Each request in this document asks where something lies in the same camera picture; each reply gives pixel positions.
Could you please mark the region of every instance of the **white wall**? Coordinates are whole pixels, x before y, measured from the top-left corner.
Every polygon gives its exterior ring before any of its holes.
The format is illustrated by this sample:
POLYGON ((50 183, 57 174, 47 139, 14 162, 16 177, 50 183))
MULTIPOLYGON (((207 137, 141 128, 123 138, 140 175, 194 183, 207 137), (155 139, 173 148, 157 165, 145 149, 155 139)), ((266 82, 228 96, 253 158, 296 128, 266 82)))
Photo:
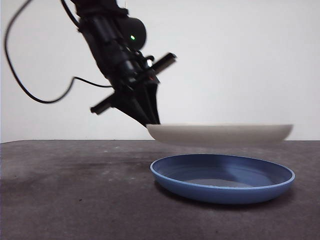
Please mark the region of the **white wall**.
MULTIPOLYGON (((1 0, 1 39, 22 0, 1 0)), ((124 0, 119 1, 124 7, 124 0)), ((148 31, 145 55, 178 62, 159 75, 162 123, 293 123, 289 140, 320 140, 319 0, 126 0, 148 31)), ((107 84, 59 0, 34 0, 9 51, 25 86, 50 100, 71 76, 107 84)), ((151 139, 116 109, 89 108, 111 89, 77 82, 63 101, 29 99, 1 51, 1 141, 151 139)))

